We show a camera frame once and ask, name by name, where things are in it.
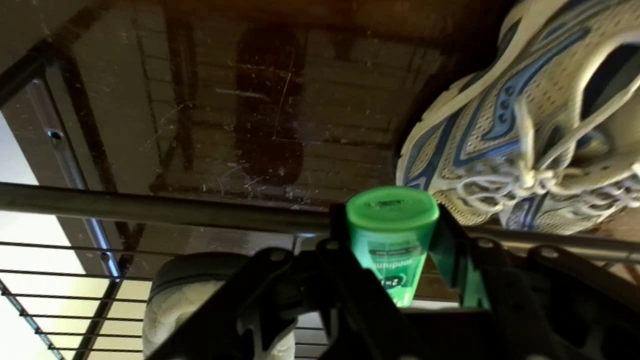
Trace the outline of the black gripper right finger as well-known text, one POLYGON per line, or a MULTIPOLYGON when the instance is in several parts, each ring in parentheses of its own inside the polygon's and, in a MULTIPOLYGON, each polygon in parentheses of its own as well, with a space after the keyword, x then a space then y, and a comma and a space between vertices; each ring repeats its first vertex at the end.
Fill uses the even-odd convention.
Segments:
POLYGON ((431 262, 494 328, 498 360, 640 360, 640 287, 559 245, 523 255, 440 206, 431 262))

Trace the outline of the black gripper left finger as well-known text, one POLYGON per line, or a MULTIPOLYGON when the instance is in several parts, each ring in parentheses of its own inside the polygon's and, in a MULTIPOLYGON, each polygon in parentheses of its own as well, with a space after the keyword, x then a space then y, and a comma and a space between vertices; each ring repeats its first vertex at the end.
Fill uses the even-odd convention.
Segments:
POLYGON ((146 304, 146 360, 293 360, 297 317, 327 333, 319 360, 401 360, 414 352, 404 314, 347 247, 347 215, 293 254, 200 252, 168 259, 146 304))

